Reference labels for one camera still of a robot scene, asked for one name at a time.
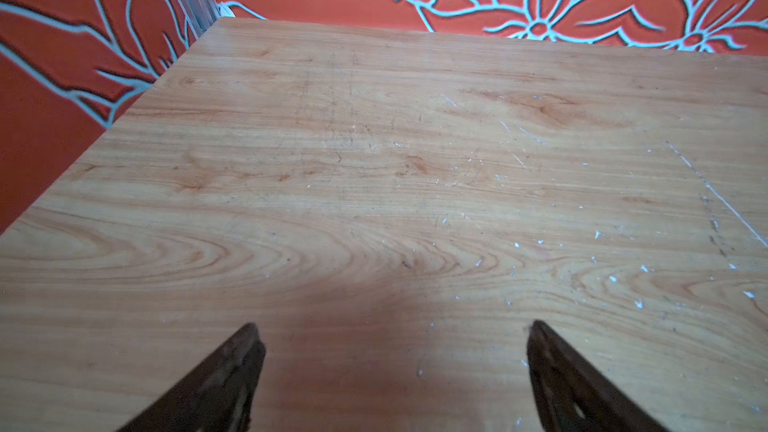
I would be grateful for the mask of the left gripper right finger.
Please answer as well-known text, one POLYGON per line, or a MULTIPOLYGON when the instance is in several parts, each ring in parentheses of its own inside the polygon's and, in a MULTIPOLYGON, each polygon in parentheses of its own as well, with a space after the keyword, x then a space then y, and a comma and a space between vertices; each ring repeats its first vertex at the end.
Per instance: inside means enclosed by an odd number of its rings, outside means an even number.
POLYGON ((542 320, 529 329, 533 396, 546 431, 663 431, 562 336, 542 320))

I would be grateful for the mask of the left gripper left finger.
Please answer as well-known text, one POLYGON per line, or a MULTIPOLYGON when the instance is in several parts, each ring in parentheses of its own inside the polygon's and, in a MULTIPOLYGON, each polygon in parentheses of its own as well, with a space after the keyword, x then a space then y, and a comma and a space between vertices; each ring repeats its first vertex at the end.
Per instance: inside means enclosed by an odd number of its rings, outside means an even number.
POLYGON ((122 431, 248 431, 266 357, 254 323, 246 323, 122 431))

